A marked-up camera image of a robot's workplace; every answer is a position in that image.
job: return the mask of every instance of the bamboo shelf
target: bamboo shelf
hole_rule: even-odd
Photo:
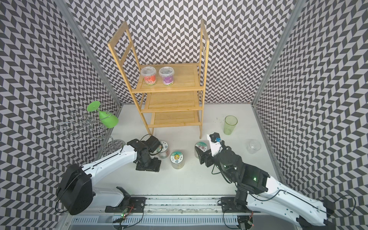
[[[124,51],[121,58],[118,57],[115,46],[121,37],[127,34],[129,45]],[[140,65],[137,53],[135,51],[132,37],[129,32],[128,24],[123,22],[114,36],[108,42],[108,47],[114,57],[114,60],[121,72],[121,75],[127,85],[134,104],[142,118],[142,121],[149,134],[153,134],[154,128],[159,127],[176,127],[176,126],[199,126],[199,138],[202,138],[204,103],[199,105],[199,99],[203,102],[206,94],[206,78],[209,53],[209,38],[206,32],[204,21],[201,20],[201,39],[199,49],[199,63],[182,63],[182,64],[158,64],[158,65]],[[142,76],[139,77],[137,87],[132,89],[128,78],[123,69],[124,62],[130,51],[133,51],[138,69],[141,70],[146,66],[156,68],[156,84],[149,86],[144,82]],[[204,56],[204,78],[203,84],[201,80],[201,60],[202,53]],[[164,66],[170,66],[174,69],[174,83],[171,86],[165,86],[160,80],[159,70]],[[142,98],[140,103],[137,101],[136,94],[141,93]],[[146,97],[146,102],[143,106],[143,100]],[[144,113],[152,113],[151,123],[147,124],[144,118]]]

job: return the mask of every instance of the black cable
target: black cable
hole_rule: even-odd
[[[354,200],[354,207],[353,207],[352,211],[348,215],[344,215],[344,216],[336,216],[334,214],[331,214],[331,216],[342,218],[342,217],[348,217],[348,216],[351,216],[352,215],[352,213],[354,212],[354,210],[355,210],[355,208],[357,206],[357,201],[355,200],[355,198],[352,195],[349,195],[349,194],[344,195],[344,196],[340,197],[339,199],[335,200],[334,203],[336,203],[337,201],[339,201],[340,199],[342,199],[342,198],[344,198],[346,196],[351,196],[351,198],[353,198],[353,200]]]
[[[147,136],[147,135],[151,135],[152,136],[152,134],[146,134],[146,135],[144,135],[139,141],[142,141],[142,139],[145,137],[145,136]]]
[[[250,195],[251,195],[254,199],[259,200],[259,201],[269,201],[269,200],[272,200],[275,196],[277,196],[277,194],[279,194],[279,192],[281,192],[281,191],[284,191],[284,190],[279,190],[279,191],[277,191],[277,193],[276,193],[275,195],[273,195],[273,197],[271,197],[271,198],[269,198],[269,199],[266,199],[266,200],[258,199],[258,198],[256,198],[256,197],[254,197],[252,194],[250,194]]]
[[[225,226],[226,226],[227,228],[229,228],[229,229],[241,229],[241,228],[239,228],[239,227],[237,227],[237,228],[232,228],[232,227],[229,227],[229,226],[227,226],[227,225],[226,225],[224,215],[225,215],[225,212],[226,212],[226,211],[228,211],[228,210],[230,210],[230,209],[225,210],[225,211],[224,211],[224,213],[222,214],[222,221],[224,222]]]
[[[231,184],[232,183],[232,181],[228,181],[227,180],[227,178],[225,177],[225,175],[221,172],[221,175],[222,175],[222,177],[225,179],[225,181],[228,183],[228,184]]]
[[[64,210],[64,211],[58,211],[57,209],[56,209],[56,207],[57,207],[57,205],[59,204],[59,201],[60,201],[60,199],[61,199],[61,197],[64,195],[64,193],[66,192],[66,190],[69,188],[69,186],[73,183],[73,181],[75,180],[75,179],[77,179],[77,177],[79,177],[80,175],[81,175],[82,173],[79,173],[69,184],[68,184],[68,186],[64,189],[64,191],[63,191],[63,193],[61,194],[61,196],[60,196],[60,198],[56,201],[56,204],[55,204],[55,212],[57,212],[57,213],[63,213],[63,212],[66,212],[67,210]]]
[[[216,174],[220,174],[221,172],[225,172],[226,170],[229,170],[229,169],[232,169],[233,167],[230,167],[230,168],[228,168],[228,169],[225,169],[224,171],[221,171],[221,169],[219,169],[220,171],[218,172],[218,173],[213,173],[213,170],[215,169],[215,164],[213,164],[213,168],[212,168],[212,172],[211,172],[211,174],[212,175],[216,175]]]
[[[143,220],[144,211],[143,211],[143,207],[142,207],[142,206],[140,206],[140,207],[141,207],[141,209],[142,209],[142,218],[141,218],[137,223],[135,223],[135,224],[133,224],[133,225],[130,225],[130,226],[127,226],[127,227],[125,227],[125,228],[123,228],[123,229],[127,229],[127,228],[129,228],[129,227],[133,227],[134,225],[138,224],[139,222],[141,222],[141,221]]]

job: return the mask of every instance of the white robotic arm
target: white robotic arm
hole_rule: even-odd
[[[122,149],[105,156],[97,161],[83,165],[82,170],[89,175],[94,187],[102,178],[114,172],[121,166],[137,159],[137,152],[131,145],[125,145]]]
[[[232,152],[230,147],[225,146],[219,136],[214,138],[214,134],[211,134],[210,141],[220,141],[222,146],[220,148],[217,146],[217,150],[212,153],[211,150],[202,152],[196,148],[199,162],[206,163],[207,167],[212,164],[217,166],[224,179],[230,183],[237,183],[234,210],[268,213],[303,228],[308,225],[327,226],[327,218],[334,207],[326,208],[324,202],[306,197],[280,183],[265,171],[243,163],[241,157]],[[69,213],[75,215],[93,206],[121,205],[123,200],[127,199],[127,193],[124,194],[122,188],[104,189],[96,188],[95,185],[105,176],[130,162],[137,163],[137,170],[157,170],[156,165],[151,167],[153,160],[157,158],[151,159],[149,154],[152,149],[157,148],[158,140],[155,137],[151,138],[148,143],[132,140],[122,149],[82,167],[70,166],[57,192],[57,196]]]
[[[318,201],[290,189],[267,172],[246,163],[230,147],[225,146],[218,133],[208,135],[211,150],[196,148],[200,164],[217,166],[228,183],[237,187],[234,204],[237,211],[259,211],[301,226],[303,229],[333,229],[328,217],[335,209],[330,201]]]

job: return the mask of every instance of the white table surface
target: white table surface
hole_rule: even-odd
[[[223,133],[224,118],[234,115],[238,124],[231,135]],[[151,114],[145,114],[148,123]],[[212,175],[212,166],[207,168],[194,156],[194,145],[205,141],[206,134],[218,132],[225,145],[240,155],[244,163],[252,164],[277,178],[273,164],[267,152],[262,134],[249,104],[205,105],[203,136],[199,139],[199,127],[155,128],[154,136],[169,144],[170,152],[181,151],[185,165],[181,169],[171,166],[169,157],[161,159],[158,173],[135,170],[136,164],[126,164],[109,174],[96,184],[96,187],[123,187],[131,195],[235,195],[235,184],[228,184],[221,174]],[[147,131],[135,105],[124,105],[119,116],[119,123],[114,127],[112,136],[128,142],[141,139]],[[262,147],[256,154],[249,154],[245,149],[247,139],[258,140]]]

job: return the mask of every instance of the purple label jar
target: purple label jar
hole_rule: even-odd
[[[172,85],[174,83],[174,69],[171,67],[162,67],[159,71],[164,85]]]

